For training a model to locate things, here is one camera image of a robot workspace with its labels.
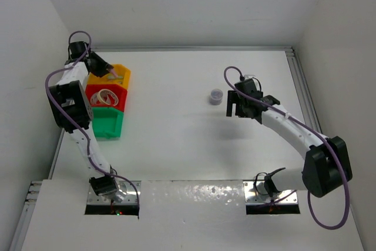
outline stacked bins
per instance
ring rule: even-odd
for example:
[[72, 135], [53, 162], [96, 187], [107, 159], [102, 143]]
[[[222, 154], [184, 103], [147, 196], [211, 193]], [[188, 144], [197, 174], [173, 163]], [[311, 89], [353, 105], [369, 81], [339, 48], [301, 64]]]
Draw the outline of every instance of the stacked bins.
[[111, 73], [101, 78], [90, 74], [85, 90], [93, 108], [93, 131], [97, 138], [119, 138], [122, 134], [130, 70], [119, 64], [113, 67], [117, 78]]

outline metal plate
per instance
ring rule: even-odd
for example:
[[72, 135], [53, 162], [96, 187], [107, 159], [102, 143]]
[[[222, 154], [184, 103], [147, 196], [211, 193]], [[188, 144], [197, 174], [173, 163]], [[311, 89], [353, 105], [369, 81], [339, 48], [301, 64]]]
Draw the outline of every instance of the metal plate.
[[[263, 181], [257, 181], [256, 186], [263, 183]], [[246, 205], [260, 205], [265, 203], [270, 203], [271, 197], [269, 196], [263, 196], [259, 195], [255, 188], [254, 188], [254, 182], [252, 180], [244, 181], [244, 195], [246, 197]], [[274, 197], [273, 200], [276, 201], [278, 199], [281, 199], [288, 194], [290, 194], [292, 190], [285, 190], [282, 191], [278, 196]], [[294, 192], [291, 196], [288, 198], [282, 200], [281, 202], [277, 202], [276, 205], [297, 205], [298, 204], [298, 195], [296, 192]]]

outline robotic arm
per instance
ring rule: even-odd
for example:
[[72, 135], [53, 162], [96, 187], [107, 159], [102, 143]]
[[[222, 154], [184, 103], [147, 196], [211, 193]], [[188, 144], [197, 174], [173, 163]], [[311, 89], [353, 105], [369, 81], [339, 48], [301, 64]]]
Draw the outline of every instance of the robotic arm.
[[77, 129], [66, 118], [49, 98], [53, 117], [60, 128], [64, 128], [77, 143], [82, 156], [90, 170], [90, 184], [97, 195], [110, 200], [121, 200], [122, 191], [119, 190], [115, 178], [110, 176], [113, 170], [100, 152], [98, 143], [92, 128], [93, 112], [90, 103], [83, 90], [83, 83], [89, 73], [102, 77], [112, 72], [113, 66], [105, 62], [90, 49], [81, 61], [76, 60], [82, 56], [88, 45], [85, 42], [73, 42], [69, 44], [69, 60], [65, 63], [65, 69], [61, 80], [49, 87], [53, 99], [76, 122]]
[[[251, 101], [235, 90], [228, 92], [226, 115], [232, 115], [233, 104], [235, 104], [236, 116], [255, 119], [260, 124], [272, 129], [294, 147], [304, 159], [303, 169], [281, 168], [268, 173], [264, 178], [264, 190], [270, 197], [287, 189], [308, 190], [320, 198], [341, 186], [343, 182], [338, 167], [322, 140], [289, 119], [291, 115], [276, 98], [271, 95], [264, 96], [261, 89], [257, 89], [257, 82], [256, 78], [246, 79], [241, 75], [240, 82], [236, 83], [234, 87], [251, 98], [281, 110], [286, 115], [269, 109], [257, 101]], [[338, 156], [347, 181], [351, 180], [353, 174], [345, 142], [338, 136], [334, 138], [320, 136], [327, 140]]]

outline yellow bin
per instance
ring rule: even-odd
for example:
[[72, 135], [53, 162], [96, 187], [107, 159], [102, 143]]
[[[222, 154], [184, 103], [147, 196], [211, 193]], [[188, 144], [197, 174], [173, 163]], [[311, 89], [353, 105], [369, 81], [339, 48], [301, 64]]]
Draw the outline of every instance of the yellow bin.
[[112, 65], [115, 72], [119, 78], [115, 78], [111, 73], [98, 78], [92, 73], [89, 75], [88, 85], [108, 85], [108, 84], [118, 84], [123, 88], [128, 90], [129, 78], [130, 78], [130, 69], [125, 68], [123, 65], [114, 64]]

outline cable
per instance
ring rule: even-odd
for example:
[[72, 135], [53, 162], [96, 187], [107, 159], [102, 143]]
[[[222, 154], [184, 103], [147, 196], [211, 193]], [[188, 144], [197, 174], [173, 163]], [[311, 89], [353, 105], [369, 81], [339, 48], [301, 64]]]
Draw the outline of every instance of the cable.
[[[245, 93], [241, 92], [240, 90], [238, 90], [237, 88], [235, 88], [235, 86], [233, 86], [230, 81], [227, 79], [227, 71], [229, 69], [235, 69], [239, 72], [240, 74], [240, 80], [243, 78], [244, 79], [244, 76], [241, 72], [241, 70], [235, 66], [228, 66], [224, 72], [223, 72], [223, 76], [224, 76], [224, 80], [227, 82], [227, 84], [229, 85], [229, 87], [231, 87], [235, 92], [237, 92], [239, 95], [247, 98], [248, 100], [251, 100], [255, 103], [259, 103], [265, 107], [268, 107], [269, 109], [272, 109], [274, 111], [276, 111], [277, 113], [283, 115], [283, 116], [286, 116], [286, 113], [283, 112], [282, 110], [279, 110], [278, 108], [276, 107], [273, 107], [265, 102], [262, 102], [258, 99], [255, 99], [249, 95], [246, 95]], [[311, 129], [309, 126], [303, 124], [302, 122], [300, 122], [299, 120], [297, 120], [296, 118], [292, 117], [292, 116], [289, 116], [288, 117], [289, 120], [293, 121], [294, 123], [300, 125], [301, 127], [303, 127], [304, 129], [306, 130], [309, 130], [311, 133], [313, 133], [316, 137], [319, 138], [320, 141], [323, 142], [323, 144], [325, 145], [325, 147], [328, 149], [328, 151], [330, 152], [331, 156], [333, 157], [334, 159], [334, 162], [335, 164], [337, 165], [338, 167], [338, 170], [340, 172], [340, 175], [341, 175], [341, 179], [342, 179], [342, 183], [343, 183], [343, 187], [344, 187], [344, 190], [345, 190], [345, 211], [344, 211], [344, 214], [343, 214], [343, 217], [341, 219], [341, 221], [337, 224], [337, 225], [334, 225], [334, 226], [327, 226], [327, 225], [324, 225], [323, 223], [321, 223], [314, 211], [313, 211], [313, 208], [312, 208], [312, 203], [311, 203], [311, 193], [308, 192], [308, 195], [307, 195], [307, 200], [308, 200], [308, 207], [309, 207], [309, 210], [310, 210], [310, 213], [312, 215], [312, 218], [313, 220], [321, 227], [325, 228], [325, 229], [329, 229], [329, 230], [335, 230], [335, 229], [339, 229], [341, 227], [343, 227], [347, 221], [347, 218], [348, 218], [348, 214], [350, 212], [350, 192], [348, 190], [348, 184], [347, 184], [347, 179], [346, 179], [346, 175], [345, 175], [345, 172], [341, 166], [341, 162], [340, 160], [338, 159], [337, 155], [335, 154], [333, 148], [329, 145], [329, 143], [326, 141], [325, 138], [323, 138], [318, 132], [316, 132], [315, 130]]]
[[258, 173], [258, 174], [256, 175], [256, 177], [254, 178], [253, 188], [254, 188], [254, 190], [255, 190], [259, 195], [261, 195], [261, 196], [267, 196], [268, 193], [264, 193], [264, 194], [260, 193], [259, 190], [258, 190], [258, 188], [257, 188], [257, 185], [256, 185], [256, 183], [257, 183], [257, 179], [258, 179], [259, 176], [262, 175], [262, 174], [264, 174], [264, 175], [268, 175], [266, 172]]
[[263, 87], [261, 86], [261, 82], [259, 81], [259, 79], [258, 78], [256, 78], [255, 76], [252, 78], [252, 79], [255, 79], [255, 80], [257, 80], [257, 82], [258, 82], [258, 85], [260, 85], [260, 91], [263, 91]]
[[111, 176], [113, 178], [119, 178], [119, 179], [123, 179], [125, 180], [126, 182], [128, 182], [135, 190], [136, 192], [136, 197], [137, 197], [137, 206], [138, 206], [138, 209], [140, 209], [140, 199], [139, 199], [139, 194], [138, 194], [138, 191], [137, 191], [137, 188], [136, 186], [131, 182], [129, 181], [128, 179], [124, 178], [123, 176], [118, 176], [118, 175], [114, 175], [112, 173], [107, 173], [105, 172], [104, 170], [102, 170], [101, 168], [97, 167], [93, 160], [91, 159], [90, 157], [90, 137], [89, 135], [64, 111], [64, 109], [58, 104], [58, 102], [55, 100], [55, 98], [52, 96], [51, 94], [51, 91], [49, 90], [49, 80], [51, 79], [51, 77], [53, 77], [54, 75], [56, 75], [57, 73], [60, 73], [60, 72], [64, 72], [64, 71], [68, 71], [68, 70], [71, 70], [73, 69], [73, 67], [78, 63], [80, 62], [80, 60], [85, 57], [85, 55], [89, 52], [90, 50], [90, 47], [92, 45], [92, 38], [91, 36], [85, 32], [85, 31], [75, 31], [73, 32], [70, 36], [69, 36], [69, 39], [68, 39], [68, 44], [71, 42], [71, 39], [72, 37], [75, 35], [75, 34], [85, 34], [88, 36], [89, 38], [89, 43], [88, 43], [88, 46], [86, 47], [85, 51], [83, 54], [81, 54], [80, 57], [78, 57], [76, 59], [76, 61], [72, 64], [71, 67], [68, 67], [68, 68], [64, 68], [64, 69], [59, 69], [59, 70], [56, 70], [56, 71], [53, 71], [52, 73], [50, 73], [47, 78], [46, 78], [46, 81], [45, 81], [45, 89], [46, 89], [46, 94], [49, 98], [49, 100], [52, 102], [52, 104], [57, 108], [57, 110], [59, 110], [59, 112], [73, 125], [75, 126], [76, 129], [78, 129], [83, 135], [84, 137], [86, 138], [86, 140], [88, 141], [88, 144], [86, 146], [86, 152], [88, 154], [88, 158], [89, 158], [89, 162], [90, 164], [100, 173], [104, 174], [104, 175], [107, 175], [107, 176]]

